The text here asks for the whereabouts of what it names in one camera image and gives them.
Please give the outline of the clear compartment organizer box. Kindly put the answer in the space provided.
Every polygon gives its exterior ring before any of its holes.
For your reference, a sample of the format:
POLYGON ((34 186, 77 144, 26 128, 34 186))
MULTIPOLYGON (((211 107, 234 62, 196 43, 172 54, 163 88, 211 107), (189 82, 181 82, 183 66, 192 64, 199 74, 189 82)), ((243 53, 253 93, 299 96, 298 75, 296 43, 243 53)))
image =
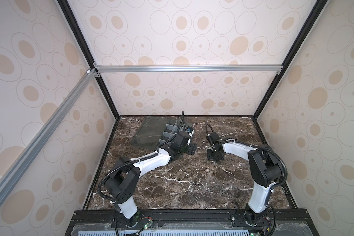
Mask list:
POLYGON ((146 117, 131 140, 135 148, 154 150, 154 148, 173 137, 180 124, 180 118, 146 117))

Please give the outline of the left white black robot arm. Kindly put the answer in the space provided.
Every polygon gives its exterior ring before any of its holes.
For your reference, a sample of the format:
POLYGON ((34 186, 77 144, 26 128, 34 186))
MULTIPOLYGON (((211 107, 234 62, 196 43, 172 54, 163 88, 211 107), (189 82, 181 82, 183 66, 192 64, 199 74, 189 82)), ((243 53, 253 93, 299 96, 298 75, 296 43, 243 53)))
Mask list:
POLYGON ((121 157, 97 185, 100 197, 114 204, 126 226, 133 227, 139 221, 139 210, 133 194, 139 179, 146 173, 178 160, 184 153, 195 154, 197 145, 191 143, 194 129, 179 131, 172 138, 158 145, 150 154, 137 157, 121 157))

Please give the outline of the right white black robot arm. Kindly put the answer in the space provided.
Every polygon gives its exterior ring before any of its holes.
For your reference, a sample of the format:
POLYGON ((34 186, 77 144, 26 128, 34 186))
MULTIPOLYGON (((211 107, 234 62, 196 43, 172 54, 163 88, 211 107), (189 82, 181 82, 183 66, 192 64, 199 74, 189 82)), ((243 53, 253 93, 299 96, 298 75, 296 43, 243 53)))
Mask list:
POLYGON ((229 153, 249 162, 254 186, 245 207, 244 219, 250 226, 257 225, 266 215, 274 189, 287 181, 286 165, 268 145, 251 145, 234 139, 209 141, 209 144, 207 150, 209 160, 223 160, 225 154, 229 153))

